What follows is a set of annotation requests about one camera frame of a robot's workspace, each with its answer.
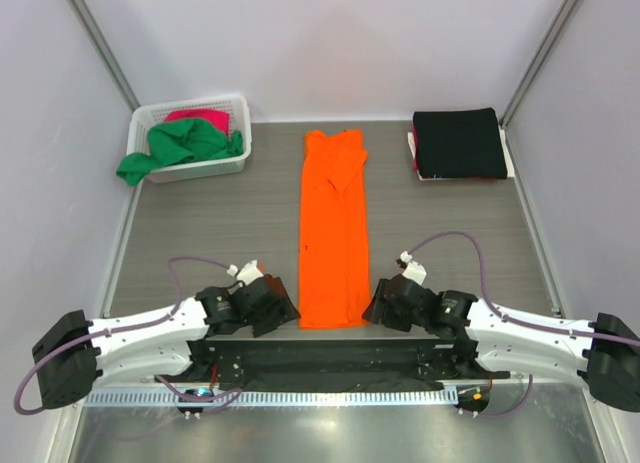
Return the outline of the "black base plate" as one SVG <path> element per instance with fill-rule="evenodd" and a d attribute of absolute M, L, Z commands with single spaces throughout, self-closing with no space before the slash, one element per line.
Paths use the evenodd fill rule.
<path fill-rule="evenodd" d="M 208 339 L 187 344 L 171 383 L 214 380 L 222 389 L 357 393 L 432 390 L 442 380 L 485 379 L 475 346 L 434 338 Z"/>

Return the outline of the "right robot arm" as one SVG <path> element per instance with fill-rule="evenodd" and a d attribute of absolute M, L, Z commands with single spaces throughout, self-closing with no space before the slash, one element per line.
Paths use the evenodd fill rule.
<path fill-rule="evenodd" d="M 397 275 L 379 281 L 365 321 L 432 335 L 418 352 L 427 381 L 499 379 L 520 373 L 587 389 L 618 410 L 639 410 L 639 337 L 619 317 L 563 320 L 499 307 L 469 293 L 434 293 Z"/>

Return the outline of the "folded pink t shirt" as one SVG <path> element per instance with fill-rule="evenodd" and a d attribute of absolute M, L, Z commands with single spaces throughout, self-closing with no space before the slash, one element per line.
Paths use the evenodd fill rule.
<path fill-rule="evenodd" d="M 417 140 L 415 135 L 415 128 L 412 128 L 411 132 L 408 134 L 408 144 L 410 147 L 410 152 L 413 160 L 413 169 L 418 177 L 421 177 L 417 159 Z"/>

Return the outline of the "folded black t shirt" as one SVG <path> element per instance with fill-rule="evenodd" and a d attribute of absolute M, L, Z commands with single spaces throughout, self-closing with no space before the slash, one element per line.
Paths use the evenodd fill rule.
<path fill-rule="evenodd" d="M 416 111 L 412 128 L 420 174 L 446 179 L 506 179 L 498 127 L 491 107 Z"/>

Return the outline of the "aluminium frame post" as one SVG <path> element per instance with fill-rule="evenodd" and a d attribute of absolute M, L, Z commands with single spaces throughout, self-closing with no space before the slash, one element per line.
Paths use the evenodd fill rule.
<path fill-rule="evenodd" d="M 139 100 L 86 0 L 66 1 L 89 38 L 124 102 L 131 111 L 135 111 L 140 107 Z"/>
<path fill-rule="evenodd" d="M 559 43 L 564 31 L 568 27 L 572 17 L 578 11 L 582 1 L 583 0 L 562 0 L 562 3 L 555 12 L 541 43 L 538 45 L 532 60 L 527 66 L 523 77 L 520 79 L 515 92 L 510 98 L 502 116 L 499 118 L 499 123 L 503 129 L 506 129 L 514 119 L 518 109 L 524 102 L 527 93 Z"/>

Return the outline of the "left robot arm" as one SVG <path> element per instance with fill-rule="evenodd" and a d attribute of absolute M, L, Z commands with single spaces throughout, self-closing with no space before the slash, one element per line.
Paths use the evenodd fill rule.
<path fill-rule="evenodd" d="M 211 338 L 245 327 L 260 337 L 299 317 L 272 275 L 210 286 L 177 305 L 128 317 L 88 320 L 81 310 L 69 312 L 32 349 L 41 406 L 66 407 L 111 383 L 203 381 L 219 364 Z"/>

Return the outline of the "orange t shirt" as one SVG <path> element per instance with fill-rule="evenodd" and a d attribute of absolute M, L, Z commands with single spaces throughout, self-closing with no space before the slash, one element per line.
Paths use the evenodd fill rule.
<path fill-rule="evenodd" d="M 371 301 L 363 133 L 306 133 L 301 175 L 299 325 L 361 326 Z"/>

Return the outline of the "right aluminium frame post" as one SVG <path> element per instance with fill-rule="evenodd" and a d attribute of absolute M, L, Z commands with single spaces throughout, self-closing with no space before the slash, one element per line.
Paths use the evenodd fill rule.
<path fill-rule="evenodd" d="M 520 79 L 515 92 L 510 98 L 502 116 L 499 118 L 499 123 L 503 129 L 506 129 L 514 119 L 518 109 L 524 102 L 527 93 L 559 43 L 564 31 L 568 27 L 572 17 L 578 11 L 582 1 L 583 0 L 562 0 L 562 3 L 555 12 L 541 43 L 538 45 L 532 60 L 527 66 L 523 77 Z"/>

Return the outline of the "green t shirt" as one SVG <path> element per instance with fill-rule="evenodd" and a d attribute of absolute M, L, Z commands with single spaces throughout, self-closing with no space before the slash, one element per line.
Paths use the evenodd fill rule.
<path fill-rule="evenodd" d="M 227 136 L 205 119 L 188 117 L 153 126 L 146 142 L 146 153 L 125 156 L 116 170 L 129 186 L 136 186 L 154 170 L 241 156 L 244 140 L 239 131 Z"/>

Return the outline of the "white plastic basket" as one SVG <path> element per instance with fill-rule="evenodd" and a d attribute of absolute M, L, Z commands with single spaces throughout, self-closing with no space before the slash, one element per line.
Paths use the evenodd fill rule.
<path fill-rule="evenodd" d="M 226 159 L 185 163 L 152 171 L 146 179 L 160 184 L 202 177 L 241 172 L 252 153 L 252 129 L 249 105 L 240 94 L 209 96 L 187 100 L 145 105 L 137 108 L 131 117 L 126 154 L 147 152 L 148 130 L 161 123 L 175 110 L 221 110 L 229 115 L 230 132 L 239 131 L 243 137 L 242 153 Z"/>

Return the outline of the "folded white t shirt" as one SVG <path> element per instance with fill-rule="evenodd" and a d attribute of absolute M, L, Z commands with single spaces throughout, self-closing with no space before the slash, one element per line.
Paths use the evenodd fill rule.
<path fill-rule="evenodd" d="M 498 127 L 498 130 L 499 130 L 499 135 L 500 135 L 500 140 L 501 140 L 501 147 L 502 147 L 502 151 L 503 151 L 505 167 L 506 167 L 506 170 L 507 170 L 507 179 L 514 179 L 515 178 L 515 167 L 514 167 L 514 163 L 512 161 L 512 157 L 511 157 L 510 151 L 509 151 L 508 146 L 507 146 L 506 132 L 502 127 Z M 417 178 L 418 178 L 419 181 L 436 181 L 436 180 L 446 181 L 446 178 L 440 177 L 440 176 L 423 177 L 421 175 L 421 177 L 417 176 Z"/>

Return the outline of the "pink t shirt in basket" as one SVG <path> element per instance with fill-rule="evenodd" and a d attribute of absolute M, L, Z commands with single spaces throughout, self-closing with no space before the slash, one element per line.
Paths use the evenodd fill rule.
<path fill-rule="evenodd" d="M 185 118 L 199 118 L 211 123 L 216 129 L 222 131 L 226 135 L 230 130 L 230 115 L 222 110 L 209 108 L 191 108 L 181 109 L 170 112 L 164 119 L 164 122 L 181 120 Z"/>

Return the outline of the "left aluminium frame post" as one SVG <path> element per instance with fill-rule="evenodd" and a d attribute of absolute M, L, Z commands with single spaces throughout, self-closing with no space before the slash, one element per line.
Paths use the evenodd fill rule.
<path fill-rule="evenodd" d="M 89 38 L 124 102 L 131 111 L 135 111 L 140 107 L 139 100 L 86 0 L 66 1 Z"/>

